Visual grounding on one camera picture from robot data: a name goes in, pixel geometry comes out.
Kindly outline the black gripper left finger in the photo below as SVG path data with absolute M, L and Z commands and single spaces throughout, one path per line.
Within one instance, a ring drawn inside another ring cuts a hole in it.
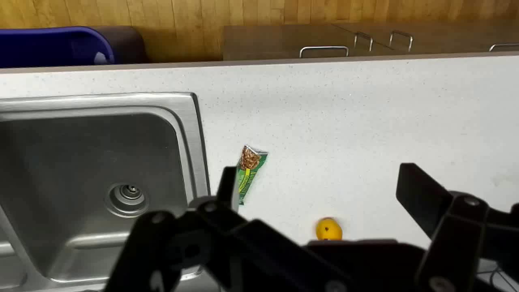
M 238 170 L 182 215 L 138 217 L 104 292 L 175 292 L 182 272 L 204 269 L 227 292 L 347 292 L 347 275 L 285 235 L 232 209 Z

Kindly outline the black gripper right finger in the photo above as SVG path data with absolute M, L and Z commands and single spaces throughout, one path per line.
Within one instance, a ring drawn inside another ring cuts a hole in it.
M 448 189 L 420 165 L 399 165 L 396 199 L 430 238 L 415 282 L 423 292 L 498 292 L 477 279 L 482 259 L 519 279 L 519 209 L 491 207 L 465 191 Z

